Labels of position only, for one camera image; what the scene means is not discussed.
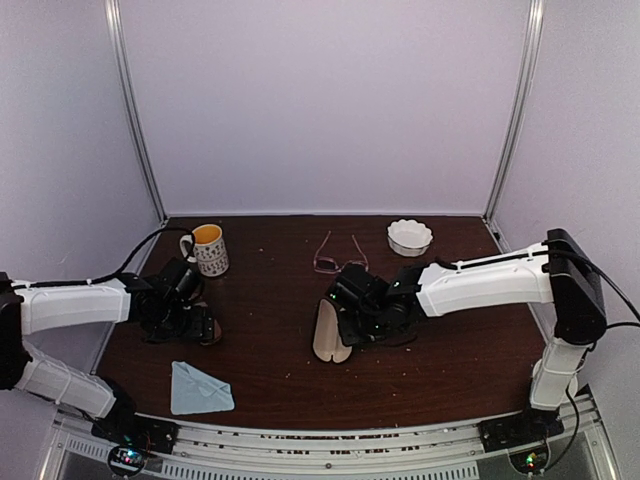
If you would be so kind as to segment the brown plaid glasses case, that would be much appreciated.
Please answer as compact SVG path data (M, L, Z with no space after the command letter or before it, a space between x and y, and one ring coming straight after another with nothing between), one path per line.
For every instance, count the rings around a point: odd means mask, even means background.
M203 346L218 343L222 338L222 329L211 307L206 302L198 302L193 307L193 314L199 343Z

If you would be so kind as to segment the black quilted glasses case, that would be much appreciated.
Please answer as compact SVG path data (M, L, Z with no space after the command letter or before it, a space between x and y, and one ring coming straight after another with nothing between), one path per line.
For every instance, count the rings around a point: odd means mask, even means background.
M322 299L318 303L312 350L320 361L335 364L344 363L352 353L352 348L342 343L339 334L338 311L326 299Z

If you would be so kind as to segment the light blue cloth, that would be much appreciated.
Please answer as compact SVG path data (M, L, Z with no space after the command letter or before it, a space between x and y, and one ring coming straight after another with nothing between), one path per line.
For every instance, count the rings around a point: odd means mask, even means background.
M173 415L229 412L235 399L229 383L186 362L173 361L170 411Z

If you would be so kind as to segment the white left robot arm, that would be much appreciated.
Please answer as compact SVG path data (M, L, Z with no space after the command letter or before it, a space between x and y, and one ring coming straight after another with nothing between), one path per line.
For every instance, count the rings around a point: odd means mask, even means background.
M85 374L24 342L26 335L93 323L139 324L149 343L172 339L211 345L221 329L200 296L204 284L186 260L159 273L118 272L84 281L19 282L1 278L1 387L19 389L103 420L123 444L137 442L144 424L115 383Z

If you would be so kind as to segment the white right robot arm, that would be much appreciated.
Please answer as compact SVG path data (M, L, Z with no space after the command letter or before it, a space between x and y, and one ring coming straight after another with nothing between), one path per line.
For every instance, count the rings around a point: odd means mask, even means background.
M525 249L467 261L403 267L390 282L365 267L343 268L326 292L341 308L339 335L347 346L375 343L423 318L509 304L551 304L553 338L534 369L529 406L513 419L519 440L535 440L551 424L588 347L607 327L595 267L564 229Z

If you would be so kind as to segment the white floral mug yellow inside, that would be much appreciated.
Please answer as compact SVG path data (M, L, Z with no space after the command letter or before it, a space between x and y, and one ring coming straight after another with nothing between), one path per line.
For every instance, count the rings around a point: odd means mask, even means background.
M229 269L229 257L222 228L215 224L196 227L181 237L179 246L185 259L209 278L222 276Z

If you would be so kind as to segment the white fluted ceramic bowl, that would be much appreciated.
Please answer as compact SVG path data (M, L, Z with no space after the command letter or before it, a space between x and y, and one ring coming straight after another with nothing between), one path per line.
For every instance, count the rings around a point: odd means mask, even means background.
M423 255L432 241L432 230L415 219L399 219L387 227L390 249L403 257L416 258Z

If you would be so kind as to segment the pink frame sunglasses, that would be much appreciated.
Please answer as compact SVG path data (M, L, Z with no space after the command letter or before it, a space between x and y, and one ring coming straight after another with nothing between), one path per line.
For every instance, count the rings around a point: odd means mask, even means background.
M358 257L350 258L344 262L336 260L334 257L323 255L322 252L329 242L332 235L332 231L328 230L324 239L316 249L312 260L313 269L316 273L325 275L337 275L341 273L348 266L360 266L365 271L369 270L369 260L364 251L362 250L357 237L351 235L351 242L356 248Z

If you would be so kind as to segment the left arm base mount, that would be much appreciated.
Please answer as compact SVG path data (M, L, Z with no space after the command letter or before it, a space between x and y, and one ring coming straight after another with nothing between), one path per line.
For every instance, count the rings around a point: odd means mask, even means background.
M135 415L131 425L120 430L105 419L92 420L91 434L113 443L106 464L113 474L130 478L140 474L159 454L171 454L179 433L174 422Z

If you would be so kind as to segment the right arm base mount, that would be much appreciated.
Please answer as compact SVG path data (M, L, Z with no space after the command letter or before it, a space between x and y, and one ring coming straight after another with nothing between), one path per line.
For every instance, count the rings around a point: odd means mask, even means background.
M565 431L556 412L533 410L481 421L479 436L486 453L506 450L511 466L529 477L550 464L549 439Z

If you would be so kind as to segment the front aluminium rail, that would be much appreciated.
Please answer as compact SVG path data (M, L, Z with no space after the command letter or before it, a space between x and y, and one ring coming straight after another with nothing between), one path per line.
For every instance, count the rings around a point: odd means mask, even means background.
M488 451L476 420L366 430L273 430L181 421L173 449L138 479L525 479L528 452L550 449L546 479L618 479L604 423L586 396L561 408L565 431Z

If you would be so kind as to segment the left aluminium frame post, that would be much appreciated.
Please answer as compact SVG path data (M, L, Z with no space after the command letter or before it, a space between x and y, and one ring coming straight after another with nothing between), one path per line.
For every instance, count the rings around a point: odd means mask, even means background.
M135 98L133 80L125 44L124 28L121 17L121 5L117 0L104 2L107 27L113 47L116 67L122 91L126 119L134 146L136 159L141 168L143 183L151 200L153 210L159 223L168 219L161 199L159 187L151 165L147 144L142 129L141 117Z

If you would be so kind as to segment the aluminium frame post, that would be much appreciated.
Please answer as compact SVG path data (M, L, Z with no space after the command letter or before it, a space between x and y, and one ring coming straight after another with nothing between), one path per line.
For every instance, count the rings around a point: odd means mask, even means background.
M136 159L141 168L143 183L151 200L153 210L159 223L168 219L161 199L159 187L151 165L147 144L142 129L141 117L135 98L133 80L125 44L124 28L121 17L121 5L117 0L104 2L107 27L113 47L116 67L122 91L126 119L134 146Z
M521 60L506 135L501 147L498 167L483 218L488 224L495 222L499 202L506 186L509 170L514 160L517 143L523 126L527 100L536 72L544 27L546 2L529 1Z

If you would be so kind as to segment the right aluminium frame post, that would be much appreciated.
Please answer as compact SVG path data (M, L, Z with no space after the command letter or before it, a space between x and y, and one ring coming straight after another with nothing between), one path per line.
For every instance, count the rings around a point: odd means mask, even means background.
M536 72L544 27L546 2L529 1L521 60L506 135L501 147L498 167L483 218L488 224L495 222L499 202L506 186L509 170L514 160L517 143L523 126L527 100Z

